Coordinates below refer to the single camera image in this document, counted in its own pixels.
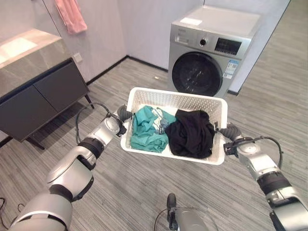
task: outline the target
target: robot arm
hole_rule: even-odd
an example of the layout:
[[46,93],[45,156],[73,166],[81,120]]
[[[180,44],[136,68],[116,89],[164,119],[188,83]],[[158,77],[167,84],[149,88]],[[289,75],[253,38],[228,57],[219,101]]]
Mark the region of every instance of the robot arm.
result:
[[79,200],[93,184],[96,160],[111,139],[123,132],[121,120],[104,119],[48,174],[48,190],[35,196],[13,221],[10,231],[66,231],[72,218],[72,202]]
[[239,158],[265,194],[273,210],[269,216],[275,229],[308,231],[308,207],[275,162],[257,144],[247,142],[251,138],[244,138],[236,126],[231,124],[221,133],[233,141],[225,144],[226,154],[234,154]]

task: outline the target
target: white wall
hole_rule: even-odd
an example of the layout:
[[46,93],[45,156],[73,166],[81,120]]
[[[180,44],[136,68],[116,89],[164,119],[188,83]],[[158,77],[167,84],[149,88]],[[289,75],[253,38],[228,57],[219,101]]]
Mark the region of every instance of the white wall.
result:
[[117,1],[77,0],[88,26],[77,35],[68,34],[54,0],[44,1],[71,54],[81,54],[77,66],[86,82],[126,56]]
[[[289,0],[206,0],[207,5],[262,15],[263,24],[234,77],[230,90],[238,92],[274,31]],[[128,54],[168,69],[171,22],[202,5],[201,0],[118,0]]]
[[118,0],[128,55],[168,69],[171,22],[203,0]]

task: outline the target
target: teal clothing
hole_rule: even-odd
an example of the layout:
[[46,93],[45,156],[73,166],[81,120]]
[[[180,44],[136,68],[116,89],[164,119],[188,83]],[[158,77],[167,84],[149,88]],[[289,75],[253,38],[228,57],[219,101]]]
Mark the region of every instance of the teal clothing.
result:
[[[130,138],[130,145],[133,149],[161,153],[168,144],[168,136],[158,134],[153,123],[158,116],[152,112],[153,108],[144,106],[137,111],[133,118],[133,131]],[[173,115],[161,110],[163,119],[169,124],[176,121]]]

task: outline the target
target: washing machine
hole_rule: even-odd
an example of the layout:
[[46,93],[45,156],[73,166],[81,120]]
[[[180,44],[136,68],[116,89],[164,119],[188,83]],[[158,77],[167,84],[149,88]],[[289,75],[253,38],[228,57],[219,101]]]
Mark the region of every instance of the washing machine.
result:
[[169,88],[223,98],[259,27],[260,15],[202,6],[171,25]]

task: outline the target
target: white laundry basket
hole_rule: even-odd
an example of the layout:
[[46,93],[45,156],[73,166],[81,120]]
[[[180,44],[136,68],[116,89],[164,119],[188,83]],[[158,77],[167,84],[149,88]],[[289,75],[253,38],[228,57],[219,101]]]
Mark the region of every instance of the white laundry basket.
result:
[[[133,88],[129,94],[127,111],[135,113],[145,105],[153,108],[159,107],[172,115],[175,115],[178,109],[184,111],[203,110],[208,113],[209,120],[213,125],[217,122],[219,128],[227,127],[228,106],[226,101],[220,98],[147,88]],[[196,159],[172,154],[169,145],[166,146],[162,153],[132,149],[130,145],[132,120],[125,122],[124,126],[127,132],[121,137],[121,147],[128,152],[171,157],[210,165],[220,165],[225,159],[223,150],[225,140],[219,132],[214,136],[212,154],[205,159]]]

